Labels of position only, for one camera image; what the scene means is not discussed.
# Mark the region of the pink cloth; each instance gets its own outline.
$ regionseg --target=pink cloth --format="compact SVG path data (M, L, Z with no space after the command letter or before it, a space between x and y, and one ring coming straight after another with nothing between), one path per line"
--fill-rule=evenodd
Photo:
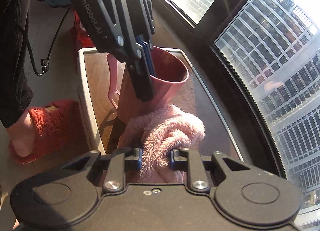
M118 148L133 147L134 143L141 141L144 152L141 171L128 173L127 182L183 182L183 173L170 170L167 156L173 148L197 148L203 138L202 121L172 104L130 119Z

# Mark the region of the black cable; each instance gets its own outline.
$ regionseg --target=black cable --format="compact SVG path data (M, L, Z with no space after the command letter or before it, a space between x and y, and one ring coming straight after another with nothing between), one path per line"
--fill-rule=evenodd
M27 44L27 48L28 48L28 51L29 51L29 55L30 55L30 60L31 60L31 64L32 64L32 68L33 68L33 71L34 73L37 75L37 76L43 76L44 73L46 73L48 70L49 70L49 59L50 59L50 56L51 56L51 52L52 52L52 49L53 49L53 46L54 46L54 43L57 39L57 36L58 36L58 33L61 29L61 26L67 16L67 14L69 13L71 7L69 7L66 11L66 13L64 14L61 22L60 22L60 25L57 29L57 32L56 34L54 35L54 38L53 38L53 41L51 43L51 47L50 47L50 50L48 52L48 56L47 56L47 59L41 59L41 67L42 67L42 72L41 74L39 74L39 72L37 71L37 68L36 68L36 64L35 64L35 60L34 60L34 56L33 56L33 53L32 53L32 48L31 48L31 45L30 45L30 42L29 42L29 39L28 39L28 36L26 35L26 32L24 31L24 29L16 23L16 27L18 28L18 30L21 32L21 34L23 35L23 41L26 42Z

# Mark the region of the wooden table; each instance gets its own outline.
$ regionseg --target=wooden table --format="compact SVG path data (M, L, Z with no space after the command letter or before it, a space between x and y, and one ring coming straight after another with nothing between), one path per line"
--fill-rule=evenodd
M237 158L228 131L216 111L214 100L198 73L194 71L192 64L183 51L165 50L177 56L189 70L189 79L172 98L171 103L187 113L196 115L203 121L205 138L200 144L200 153L211 155L214 151L222 151ZM124 63L118 63L118 89L121 88L124 66ZM79 97L89 148L98 149L102 154L111 153L117 147L125 124L116 117L116 110L107 96L109 68L106 54L98 53L95 48L80 50L78 75L80 79Z

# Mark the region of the fuzzy red slipper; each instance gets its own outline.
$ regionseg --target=fuzzy red slipper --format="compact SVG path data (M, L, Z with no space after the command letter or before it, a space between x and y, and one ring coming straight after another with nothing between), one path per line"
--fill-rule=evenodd
M30 108L28 112L36 126L37 137L27 157L18 156L10 142L11 156L19 163L31 163L70 142L86 139L79 104L74 100L57 100L46 107Z

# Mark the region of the pink pitcher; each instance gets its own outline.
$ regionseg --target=pink pitcher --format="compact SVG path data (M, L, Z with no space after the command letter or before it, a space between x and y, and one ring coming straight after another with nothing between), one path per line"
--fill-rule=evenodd
M151 51L156 76L151 76L154 88L154 97L149 102L142 102L137 99L130 80L127 67L121 84L121 90L117 89L117 60L113 55L107 56L110 87L108 98L117 109L118 118L128 123L130 118L148 114L162 108L177 93L189 77L189 71L184 63L173 54L153 47Z

